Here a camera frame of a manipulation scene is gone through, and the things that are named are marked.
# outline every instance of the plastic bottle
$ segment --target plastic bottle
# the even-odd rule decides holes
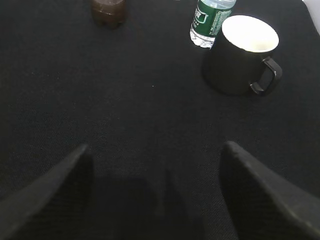
[[[126,19],[125,0],[91,0],[91,13],[98,25],[115,29]]]
[[[190,37],[195,45],[211,48],[224,20],[237,0],[198,0]]]

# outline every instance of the brown bottle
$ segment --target brown bottle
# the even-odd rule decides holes
[[[91,0],[93,20],[115,29],[126,18],[125,0]]]

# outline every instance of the black mug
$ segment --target black mug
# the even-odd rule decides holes
[[[213,88],[228,95],[243,95],[251,89],[266,96],[282,76],[281,67],[272,59],[278,44],[276,31],[267,23],[251,16],[231,16],[203,59],[202,75]],[[263,89],[258,81],[266,68],[273,77]]]

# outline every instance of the mug handle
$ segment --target mug handle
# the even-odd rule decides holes
[[[280,82],[282,77],[282,68],[269,56],[263,59],[262,62],[272,71],[272,80],[266,89],[262,89],[262,87],[256,81],[250,83],[250,87],[259,96],[266,96],[270,94]]]

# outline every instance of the green bottle label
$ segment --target green bottle label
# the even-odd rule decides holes
[[[218,34],[222,23],[230,14],[231,8],[217,9],[208,6],[204,4],[202,0],[199,0],[195,9],[192,28],[200,35],[215,37]]]

